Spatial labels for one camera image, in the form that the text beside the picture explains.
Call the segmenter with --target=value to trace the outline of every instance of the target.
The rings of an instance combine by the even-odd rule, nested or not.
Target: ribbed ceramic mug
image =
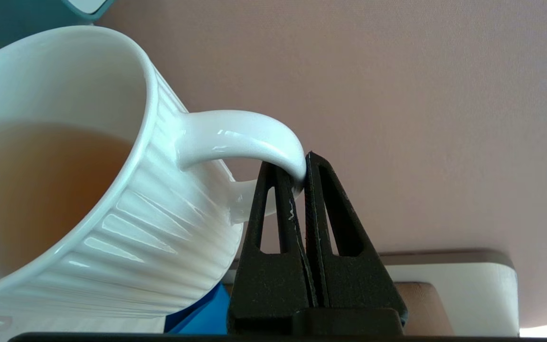
[[[145,52],[108,28],[57,28],[2,48],[0,118],[10,117],[134,145],[76,227],[0,275],[4,309],[100,316],[184,309],[223,277],[250,211],[254,182],[234,182],[220,159],[271,162],[297,184],[306,172],[287,126],[245,111],[187,114]]]

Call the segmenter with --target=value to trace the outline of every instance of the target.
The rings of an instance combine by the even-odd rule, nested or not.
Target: beige surface
[[[101,24],[190,110],[287,123],[378,251],[510,256],[521,325],[547,324],[547,1],[118,0]]]
[[[405,335],[453,335],[453,328],[434,286],[419,282],[401,282],[396,283],[396,289],[402,296],[409,314],[404,325]]]

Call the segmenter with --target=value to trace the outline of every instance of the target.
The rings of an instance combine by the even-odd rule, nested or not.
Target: mug rim
[[[146,149],[146,145],[151,138],[153,128],[156,123],[156,117],[150,115],[158,104],[158,81],[156,79],[155,67],[151,60],[147,56],[146,52],[130,37],[123,33],[117,32],[110,28],[102,28],[100,26],[67,26],[64,28],[53,28],[44,32],[36,33],[29,37],[25,37],[8,46],[0,49],[0,54],[7,54],[11,50],[22,51],[22,46],[26,44],[35,43],[36,41],[48,41],[51,37],[57,37],[60,39],[61,34],[66,35],[77,32],[94,33],[98,32],[101,35],[106,35],[112,39],[117,39],[119,43],[123,43],[129,52],[132,52],[139,64],[141,65],[143,76],[145,78],[145,111],[143,113],[143,119],[141,127],[138,130],[138,134],[132,145],[132,149],[126,158],[126,161],[122,165],[121,169],[117,173],[117,176],[109,185],[109,188],[104,192],[100,199],[93,205],[91,210],[85,214],[85,216],[65,234],[58,242],[46,249],[41,255],[34,258],[24,266],[17,270],[4,275],[0,278],[0,293],[4,290],[9,290],[14,286],[21,285],[28,281],[31,277],[39,275],[49,266],[58,262],[60,258],[67,255],[77,244],[95,227],[97,221],[102,219],[102,216],[109,210],[109,207],[115,199],[120,196],[121,191],[125,188],[128,179],[135,171],[139,161],[142,158],[142,154]],[[229,175],[231,173],[226,168],[226,165],[220,161],[224,169]]]

